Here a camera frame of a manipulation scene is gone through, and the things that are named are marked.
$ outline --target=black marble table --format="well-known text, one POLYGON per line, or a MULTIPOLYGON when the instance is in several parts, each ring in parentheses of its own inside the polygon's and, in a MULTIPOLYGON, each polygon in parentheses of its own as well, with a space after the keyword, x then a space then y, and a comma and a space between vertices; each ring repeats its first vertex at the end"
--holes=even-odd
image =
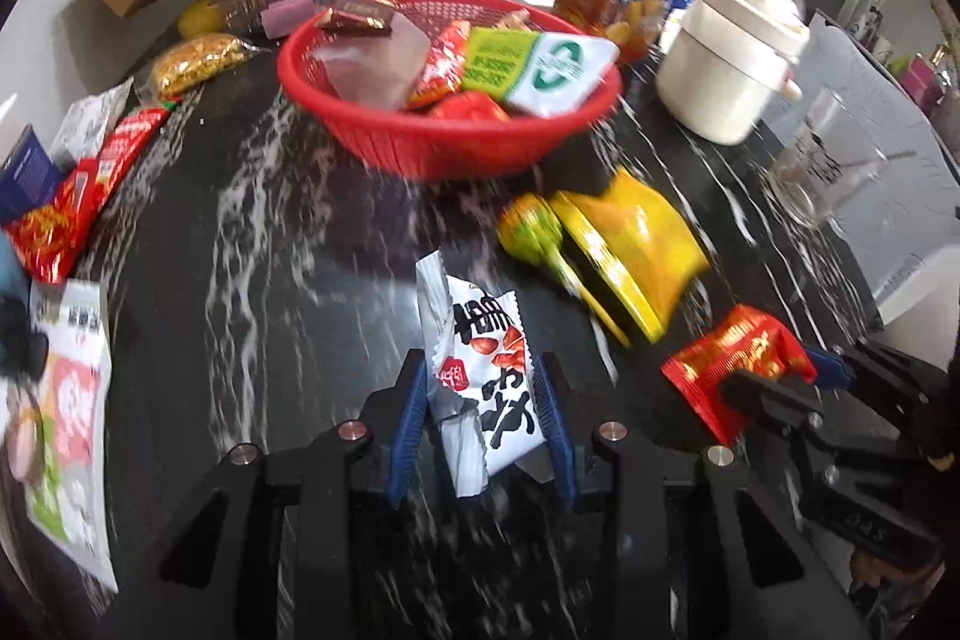
MULTIPOLYGON (((573 386, 616 385, 628 426, 690 451, 706 447, 709 432, 659 366, 734 304, 827 348, 863 335, 874 315, 846 245, 829 229, 790 223, 765 190, 760 170, 779 148, 772 133, 760 126, 737 148, 685 133, 649 71, 627 75, 615 118, 523 175, 419 185, 339 148, 285 100, 274 68, 271 57, 253 59, 176 110, 80 264, 109 294, 106 484, 121 588, 136 553, 233 444, 304 445, 394 382, 407 349, 421 345, 414 263, 435 248, 451 274, 516 290, 532 348, 555 351, 573 386), (507 258, 494 226, 517 194, 598 194, 617 166, 685 216, 712 269, 660 342, 628 350, 610 340, 605 362, 584 308, 507 258)), ((394 560, 362 567, 373 636, 584 635, 596 524, 569 525, 515 469, 454 509, 423 489, 410 506, 394 560)), ((109 593, 20 520, 40 598, 64 636, 87 636, 109 593)), ((281 634, 289 578, 282 567, 281 634)))

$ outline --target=red and yellow packet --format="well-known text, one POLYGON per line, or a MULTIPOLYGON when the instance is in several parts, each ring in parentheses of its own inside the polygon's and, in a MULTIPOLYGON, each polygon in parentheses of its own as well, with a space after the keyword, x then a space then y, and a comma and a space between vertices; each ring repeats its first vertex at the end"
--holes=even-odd
POLYGON ((445 121, 508 121, 510 116, 485 92, 467 91, 445 98, 426 116, 445 121))
POLYGON ((80 161, 52 202, 4 227, 32 277, 51 285, 66 281, 100 210, 174 106, 141 109, 123 118, 100 154, 80 161))
POLYGON ((661 367, 690 407, 724 445, 733 444, 749 420, 720 396, 720 383, 731 372, 748 370, 766 380, 800 375, 813 383, 817 370, 803 346, 774 316, 738 304, 723 323, 674 354, 661 367))
POLYGON ((418 109, 460 90, 467 62, 470 23, 454 20, 430 46, 424 73, 407 100, 407 109, 418 109))

